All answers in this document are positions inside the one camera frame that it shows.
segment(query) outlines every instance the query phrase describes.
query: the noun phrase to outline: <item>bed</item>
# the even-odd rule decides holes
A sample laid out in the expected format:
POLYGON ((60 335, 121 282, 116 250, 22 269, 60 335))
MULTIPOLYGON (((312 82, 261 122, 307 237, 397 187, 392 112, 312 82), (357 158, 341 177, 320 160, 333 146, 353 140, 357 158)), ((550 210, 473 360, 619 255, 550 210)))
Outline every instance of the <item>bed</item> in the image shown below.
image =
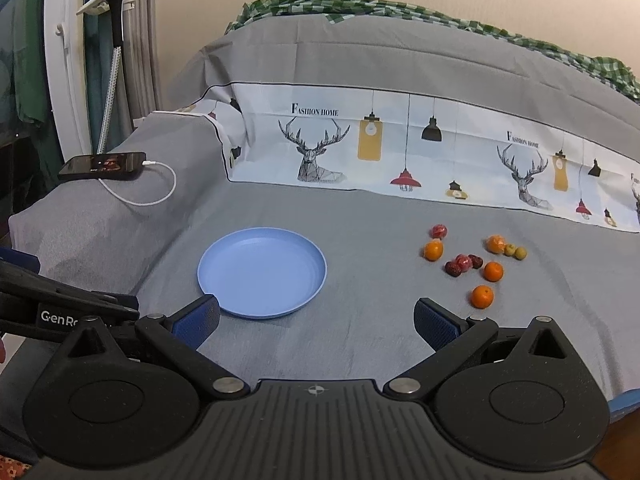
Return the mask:
MULTIPOLYGON (((529 256, 501 260, 506 276, 487 315, 501 326, 552 316, 614 417, 640 400, 640 107, 628 97, 466 30, 322 14, 230 32, 193 57, 171 94, 177 110, 149 115, 117 151, 171 165, 174 196, 136 209, 97 182, 58 187, 10 219, 14 247, 37 254, 41 274, 133 293, 142 314, 170 314, 201 294, 196 267, 215 240, 290 229, 326 256, 320 294, 279 319, 223 314, 199 351, 252 385, 382 385, 433 352, 413 328, 418 298, 474 313, 466 294, 481 279, 451 278, 442 265, 459 253, 489 260, 482 241, 500 233, 529 256), (420 248, 437 223, 449 235, 432 264, 420 248)), ((171 184, 145 171, 112 187, 146 202, 171 184)), ((24 396, 54 348, 26 341, 0 376, 11 399, 0 421, 23 438, 24 396)), ((0 435, 0 446, 33 459, 15 439, 0 435)))

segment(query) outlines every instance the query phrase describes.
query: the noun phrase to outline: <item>deer antlers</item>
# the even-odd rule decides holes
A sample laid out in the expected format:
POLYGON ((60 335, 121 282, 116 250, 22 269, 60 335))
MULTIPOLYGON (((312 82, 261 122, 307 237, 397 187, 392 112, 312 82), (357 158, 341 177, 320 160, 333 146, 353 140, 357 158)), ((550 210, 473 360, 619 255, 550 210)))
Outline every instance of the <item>deer antlers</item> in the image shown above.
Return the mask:
POLYGON ((284 134, 284 136, 285 136, 288 140, 290 140, 290 141, 291 141, 291 142, 293 142, 294 144, 298 145, 302 150, 306 150, 306 144, 305 144, 305 141, 304 141, 304 140, 302 140, 302 139, 300 139, 300 130, 301 130, 302 128, 300 128, 300 129, 298 130, 298 132, 297 132, 297 134, 296 134, 296 136, 295 136, 295 137, 291 134, 291 130, 290 130, 290 128, 291 128, 291 123, 292 123, 293 121, 295 121, 295 120, 296 120, 296 118, 295 118, 295 117, 294 117, 292 120, 290 120, 290 121, 287 123, 287 125, 285 126, 285 128, 286 128, 285 130, 283 130, 283 129, 282 129, 282 124, 280 124, 280 121, 278 121, 278 126, 280 127, 280 131, 284 134))
MULTIPOLYGON (((296 118, 294 117, 292 120, 290 120, 284 127, 284 129, 282 128, 282 124, 280 123, 280 121, 278 121, 278 126, 280 126, 280 131, 283 133, 283 135, 290 140, 291 142, 293 142, 294 144, 298 145, 302 150, 308 150, 305 141, 300 139, 300 130, 301 128, 298 130, 296 136, 294 137, 293 134, 291 133, 291 123, 293 121, 295 121, 296 118)), ((335 128, 336 128, 336 134, 330 139, 329 138, 329 133, 327 132, 327 130, 324 131, 324 139, 321 140, 320 142, 318 142, 318 145, 314 148, 315 152, 319 152, 320 150, 322 150, 323 148, 330 146, 331 144, 335 144, 336 142, 340 142, 341 140, 344 139, 344 137, 346 136, 347 132, 349 131, 349 128, 351 126, 347 126, 347 129, 344 131, 344 133, 342 134, 342 129, 340 126, 338 126, 338 123, 336 123, 333 119, 331 119, 334 124, 335 124, 335 128)))
POLYGON ((340 128, 340 126, 338 126, 338 123, 336 123, 333 119, 331 119, 331 120, 334 122, 335 129, 337 131, 336 131, 335 135, 331 139, 329 139, 329 134, 327 133, 327 130, 325 130, 324 131, 324 139, 321 140, 320 142, 318 142, 318 145, 316 146, 316 150, 320 150, 321 148, 324 148, 325 146, 330 146, 331 144, 335 144, 336 142, 340 142, 346 136, 347 132, 349 131, 349 128, 351 128, 351 125, 347 126, 347 129, 344 131, 344 133, 340 134, 342 129, 340 128))
MULTIPOLYGON (((520 176, 520 174, 518 173, 518 168, 515 165, 515 155, 511 157, 511 160, 509 160, 507 158, 507 150, 512 146, 512 144, 510 144, 509 146, 507 146, 506 148, 504 148, 502 150, 502 153, 500 153, 500 148, 498 148, 496 146, 496 150, 498 151, 498 156, 500 157, 500 160, 502 161, 502 163, 509 169, 511 170, 511 173, 513 173, 514 175, 516 175, 518 178, 522 178, 520 176)), ((524 177, 529 178, 532 177, 536 174, 542 173, 543 171, 546 170, 547 165, 549 164, 549 160, 547 159, 546 161, 542 159, 542 155, 540 155, 540 152, 538 152, 538 156, 540 157, 540 163, 538 164, 538 166, 536 167, 535 162, 532 160, 531 161, 531 169, 529 171, 527 171, 526 176, 524 177)))
POLYGON ((634 194, 636 202, 640 205, 640 195, 636 191, 636 186, 634 186, 634 174, 631 174, 631 192, 634 194))

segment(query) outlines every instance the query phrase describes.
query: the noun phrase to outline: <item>blue plate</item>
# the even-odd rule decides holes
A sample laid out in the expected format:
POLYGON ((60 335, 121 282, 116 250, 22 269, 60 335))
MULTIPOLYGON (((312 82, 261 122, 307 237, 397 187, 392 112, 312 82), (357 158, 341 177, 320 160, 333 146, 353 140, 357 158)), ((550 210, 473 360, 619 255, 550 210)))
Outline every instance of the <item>blue plate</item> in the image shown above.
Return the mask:
POLYGON ((257 227, 214 242, 198 264, 198 282, 220 308, 235 316, 266 319, 308 303, 326 279, 326 260, 307 238, 257 227))

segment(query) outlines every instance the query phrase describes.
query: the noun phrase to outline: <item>metal screw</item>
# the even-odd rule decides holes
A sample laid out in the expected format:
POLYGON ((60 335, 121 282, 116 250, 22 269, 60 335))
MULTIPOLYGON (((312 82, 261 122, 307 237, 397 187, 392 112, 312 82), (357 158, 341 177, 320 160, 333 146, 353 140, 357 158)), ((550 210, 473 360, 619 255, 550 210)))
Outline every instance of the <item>metal screw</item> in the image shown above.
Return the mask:
POLYGON ((221 394, 236 394, 244 388, 244 382, 237 377, 220 377, 213 381, 213 389, 221 394))
POLYGON ((396 394, 413 394, 420 389, 420 383, 411 377, 397 377, 389 382, 396 394))

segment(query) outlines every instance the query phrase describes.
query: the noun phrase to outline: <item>white charging cable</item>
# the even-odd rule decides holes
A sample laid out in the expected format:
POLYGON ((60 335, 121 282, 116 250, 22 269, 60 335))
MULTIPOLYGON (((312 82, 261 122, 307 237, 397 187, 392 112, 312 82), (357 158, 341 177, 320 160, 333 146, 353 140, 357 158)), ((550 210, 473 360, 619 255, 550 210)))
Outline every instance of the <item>white charging cable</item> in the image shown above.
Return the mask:
POLYGON ((112 190, 109 186, 107 186, 104 183, 103 179, 99 178, 98 182, 100 182, 100 184, 102 184, 104 186, 104 189, 106 189, 114 197, 116 197, 121 202, 124 202, 125 204, 134 205, 134 206, 137 206, 137 207, 144 207, 144 206, 147 206, 147 205, 158 205, 158 204, 164 202, 165 200, 167 200, 172 194, 174 194, 175 186, 178 184, 178 177, 175 174, 174 168, 172 168, 168 164, 165 164, 164 162, 156 162, 154 160, 145 160, 142 163, 143 166, 153 166, 153 165, 156 165, 156 164, 158 166, 163 166, 164 168, 167 168, 169 171, 171 171, 171 174, 174 176, 174 185, 172 186, 171 191, 166 196, 162 197, 160 200, 156 200, 155 202, 145 202, 145 203, 132 202, 131 200, 127 200, 126 198, 123 198, 119 194, 117 194, 114 190, 112 190))

